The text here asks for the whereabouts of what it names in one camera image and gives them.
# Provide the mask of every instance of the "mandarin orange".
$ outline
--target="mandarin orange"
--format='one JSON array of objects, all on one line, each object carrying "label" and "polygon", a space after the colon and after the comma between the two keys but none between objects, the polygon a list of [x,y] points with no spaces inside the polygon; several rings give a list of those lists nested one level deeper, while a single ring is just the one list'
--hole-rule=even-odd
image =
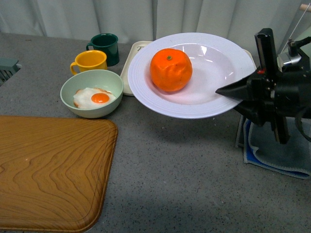
[{"label": "mandarin orange", "polygon": [[150,63],[152,82],[163,91],[178,91],[186,86],[192,76],[192,64],[181,50],[162,49]]}]

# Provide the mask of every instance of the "wood grain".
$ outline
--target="wood grain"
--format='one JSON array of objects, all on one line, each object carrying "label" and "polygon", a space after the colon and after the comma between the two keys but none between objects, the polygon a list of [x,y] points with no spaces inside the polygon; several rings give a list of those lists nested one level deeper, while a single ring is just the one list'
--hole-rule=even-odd
[{"label": "wood grain", "polygon": [[100,216],[116,125],[0,116],[0,229],[81,232]]}]

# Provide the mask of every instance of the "blue towel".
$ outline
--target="blue towel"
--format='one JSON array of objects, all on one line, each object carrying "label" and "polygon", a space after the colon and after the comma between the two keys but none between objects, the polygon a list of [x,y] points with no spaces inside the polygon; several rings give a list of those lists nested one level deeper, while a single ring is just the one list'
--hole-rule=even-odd
[{"label": "blue towel", "polygon": [[[287,123],[291,138],[287,144],[283,145],[276,142],[274,132],[268,122],[258,127],[250,120],[241,117],[237,139],[242,138],[243,132],[244,162],[284,175],[309,179],[311,177],[311,144],[296,128],[294,118],[288,118]],[[303,121],[303,127],[305,133],[309,135],[310,124]]]}]

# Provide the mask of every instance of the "curtain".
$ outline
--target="curtain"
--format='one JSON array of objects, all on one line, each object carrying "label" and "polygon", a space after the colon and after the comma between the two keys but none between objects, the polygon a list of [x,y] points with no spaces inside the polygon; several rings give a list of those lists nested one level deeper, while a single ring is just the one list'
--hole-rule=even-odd
[{"label": "curtain", "polygon": [[[280,53],[305,0],[0,0],[0,32],[134,43],[184,32],[227,38],[257,55],[254,34],[272,28]],[[305,13],[292,38],[311,25]]]}]

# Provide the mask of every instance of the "white plate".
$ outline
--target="white plate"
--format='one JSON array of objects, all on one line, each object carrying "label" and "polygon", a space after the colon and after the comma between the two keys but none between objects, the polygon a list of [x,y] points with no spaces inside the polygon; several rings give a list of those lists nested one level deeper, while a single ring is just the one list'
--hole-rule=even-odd
[{"label": "white plate", "polygon": [[[151,81],[150,61],[164,48],[182,50],[191,60],[191,80],[180,91],[161,91]],[[158,39],[141,50],[129,66],[128,82],[134,96],[155,112],[176,118],[206,118],[238,105],[241,101],[215,91],[254,70],[249,55],[227,39],[206,33],[179,33]]]}]

